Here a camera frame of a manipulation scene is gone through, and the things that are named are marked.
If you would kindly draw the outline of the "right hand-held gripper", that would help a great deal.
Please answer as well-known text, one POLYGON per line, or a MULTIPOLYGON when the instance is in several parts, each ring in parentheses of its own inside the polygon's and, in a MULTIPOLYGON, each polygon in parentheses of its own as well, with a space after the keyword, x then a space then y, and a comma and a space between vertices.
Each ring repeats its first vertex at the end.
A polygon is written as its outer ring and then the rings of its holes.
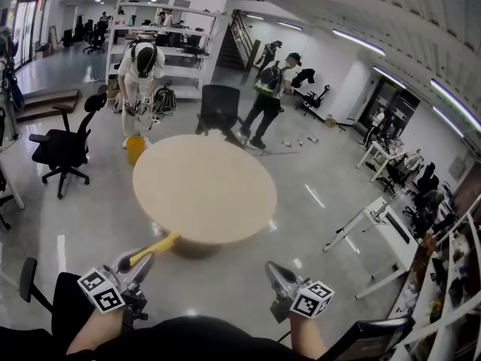
POLYGON ((327 307, 335 291, 321 281, 303 281, 292 270, 267 261, 265 273, 271 288, 276 293, 270 311, 278 323, 290 314, 314 319, 327 307))

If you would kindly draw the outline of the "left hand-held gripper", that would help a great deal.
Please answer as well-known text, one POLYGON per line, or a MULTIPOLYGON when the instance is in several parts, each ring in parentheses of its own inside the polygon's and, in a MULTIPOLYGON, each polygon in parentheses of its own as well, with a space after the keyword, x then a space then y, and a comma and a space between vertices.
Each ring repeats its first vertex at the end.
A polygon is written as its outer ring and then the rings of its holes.
POLYGON ((135 320, 147 321, 149 315, 144 312, 147 299, 141 283, 152 268, 154 259, 153 252, 130 250, 116 261, 116 271, 107 265, 92 268, 77 280, 77 284, 100 313, 126 308, 127 324, 133 324, 135 320))

